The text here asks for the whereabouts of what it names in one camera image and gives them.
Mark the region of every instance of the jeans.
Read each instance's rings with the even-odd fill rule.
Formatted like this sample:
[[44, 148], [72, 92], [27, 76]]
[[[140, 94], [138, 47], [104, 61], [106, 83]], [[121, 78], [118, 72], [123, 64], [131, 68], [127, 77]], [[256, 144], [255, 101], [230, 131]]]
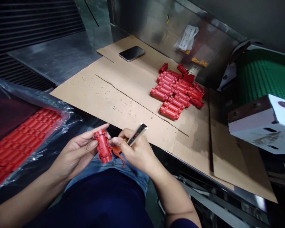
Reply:
[[148, 181], [149, 181], [149, 176], [145, 174], [144, 172], [140, 171], [133, 165], [131, 165], [121, 154], [121, 156], [124, 159], [124, 168], [123, 168], [123, 162], [120, 158], [112, 154], [112, 160], [108, 163], [102, 163], [99, 158], [98, 154], [92, 159], [92, 161], [87, 165], [87, 167], [81, 171], [76, 177], [74, 177], [69, 184], [67, 185], [65, 191], [71, 187], [73, 184], [76, 182], [91, 176], [95, 173], [99, 173], [102, 171], [105, 171], [109, 168], [115, 168], [121, 173], [125, 174], [129, 178], [133, 179], [136, 181], [136, 183], [142, 188], [143, 193], [146, 195], [147, 190], [148, 190]]

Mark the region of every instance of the person's right hand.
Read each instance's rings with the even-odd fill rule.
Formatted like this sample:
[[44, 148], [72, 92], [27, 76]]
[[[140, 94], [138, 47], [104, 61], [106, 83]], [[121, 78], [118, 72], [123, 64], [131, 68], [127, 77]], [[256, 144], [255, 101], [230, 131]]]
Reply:
[[121, 149], [128, 162], [149, 175], [149, 172], [152, 171], [154, 165], [159, 161], [144, 134], [137, 139], [132, 147], [124, 141], [124, 138], [129, 139], [133, 133], [134, 130], [125, 128], [119, 133], [118, 137], [112, 138], [112, 142]]

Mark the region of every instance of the metal vent grille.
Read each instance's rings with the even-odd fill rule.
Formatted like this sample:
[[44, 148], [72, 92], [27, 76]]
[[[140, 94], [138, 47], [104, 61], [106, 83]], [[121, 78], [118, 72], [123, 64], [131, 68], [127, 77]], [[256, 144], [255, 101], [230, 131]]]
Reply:
[[0, 1], [0, 77], [39, 90], [52, 85], [7, 52], [84, 31], [74, 0]]

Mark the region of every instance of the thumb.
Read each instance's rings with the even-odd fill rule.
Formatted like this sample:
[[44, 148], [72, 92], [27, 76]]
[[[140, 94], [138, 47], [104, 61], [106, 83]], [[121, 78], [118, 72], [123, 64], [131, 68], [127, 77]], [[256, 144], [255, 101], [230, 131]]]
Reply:
[[97, 140], [93, 140], [92, 142], [89, 142], [84, 147], [81, 147], [77, 150], [77, 153], [75, 155], [75, 159], [81, 158], [83, 155], [86, 155], [89, 152], [92, 152], [98, 145]]
[[117, 145], [121, 149], [121, 152], [126, 155], [133, 152], [133, 149], [121, 137], [112, 138], [112, 142]]

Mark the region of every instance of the hand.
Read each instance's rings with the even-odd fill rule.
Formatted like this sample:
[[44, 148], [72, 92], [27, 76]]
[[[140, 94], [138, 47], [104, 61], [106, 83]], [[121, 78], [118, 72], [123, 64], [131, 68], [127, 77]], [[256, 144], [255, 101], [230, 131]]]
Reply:
[[119, 146], [128, 162], [149, 175], [154, 168], [154, 165], [158, 164], [159, 160], [156, 158], [147, 137], [144, 134], [137, 139], [132, 147], [124, 141], [124, 138], [129, 139], [133, 133], [134, 130], [125, 128], [118, 137], [112, 138], [112, 142]]
[[55, 181], [70, 181], [76, 177], [97, 154], [98, 141], [93, 140], [95, 132], [107, 129], [109, 124], [101, 125], [72, 138], [56, 158], [48, 173]]

